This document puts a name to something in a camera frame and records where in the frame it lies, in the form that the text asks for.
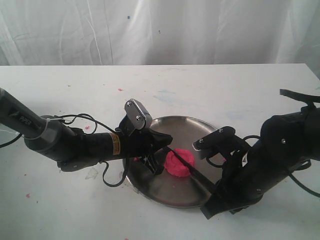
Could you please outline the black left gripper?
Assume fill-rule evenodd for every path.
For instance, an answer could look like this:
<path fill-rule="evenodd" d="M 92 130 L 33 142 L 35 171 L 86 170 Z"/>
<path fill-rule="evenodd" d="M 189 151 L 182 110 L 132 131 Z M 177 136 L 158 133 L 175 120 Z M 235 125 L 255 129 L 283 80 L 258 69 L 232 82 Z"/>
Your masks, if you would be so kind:
<path fill-rule="evenodd" d="M 148 128 L 134 129 L 131 123 L 120 123 L 115 130 L 120 139 L 121 154 L 137 158 L 153 175 L 163 172 L 164 166 L 158 163 L 154 153 L 172 143 L 170 134 Z"/>

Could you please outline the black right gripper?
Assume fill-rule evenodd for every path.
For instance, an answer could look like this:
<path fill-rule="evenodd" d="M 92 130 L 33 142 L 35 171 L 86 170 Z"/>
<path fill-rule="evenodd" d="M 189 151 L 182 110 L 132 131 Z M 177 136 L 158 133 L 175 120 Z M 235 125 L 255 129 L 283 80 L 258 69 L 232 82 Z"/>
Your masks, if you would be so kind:
<path fill-rule="evenodd" d="M 207 220 L 223 212 L 238 213 L 262 199 L 263 195 L 260 193 L 246 193 L 245 187 L 249 184 L 238 176 L 244 169 L 243 156 L 243 153 L 234 153 L 232 159 L 225 163 L 218 189 L 200 207 Z"/>

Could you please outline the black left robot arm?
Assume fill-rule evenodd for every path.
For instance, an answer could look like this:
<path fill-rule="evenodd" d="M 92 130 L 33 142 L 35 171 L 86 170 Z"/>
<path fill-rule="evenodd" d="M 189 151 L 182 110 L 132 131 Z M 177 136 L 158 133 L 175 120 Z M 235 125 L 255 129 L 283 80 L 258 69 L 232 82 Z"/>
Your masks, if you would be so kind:
<path fill-rule="evenodd" d="M 0 90 L 0 122 L 18 132 L 7 147 L 19 138 L 25 145 L 57 163 L 63 172 L 75 172 L 98 163 L 124 160 L 118 183 L 104 182 L 111 188 L 120 186 L 127 177 L 130 160 L 137 159 L 153 175 L 163 172 L 155 153 L 169 146 L 173 137 L 151 129 L 152 117 L 138 100 L 131 98 L 125 105 L 126 115 L 116 129 L 95 120 L 87 113 L 38 116 L 6 90 Z"/>

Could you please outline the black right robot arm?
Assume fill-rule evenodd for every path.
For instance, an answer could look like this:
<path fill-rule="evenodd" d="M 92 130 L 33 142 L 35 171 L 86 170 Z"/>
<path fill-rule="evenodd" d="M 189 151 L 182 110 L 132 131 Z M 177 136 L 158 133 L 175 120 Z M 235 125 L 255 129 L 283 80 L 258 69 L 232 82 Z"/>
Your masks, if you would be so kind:
<path fill-rule="evenodd" d="M 261 126 L 253 145 L 225 126 L 201 137 L 193 146 L 224 158 L 221 179 L 201 207 L 207 219 L 235 214 L 258 203 L 263 195 L 295 171 L 320 158 L 320 98 L 281 89 L 280 95 L 303 102 L 298 112 L 274 115 Z"/>

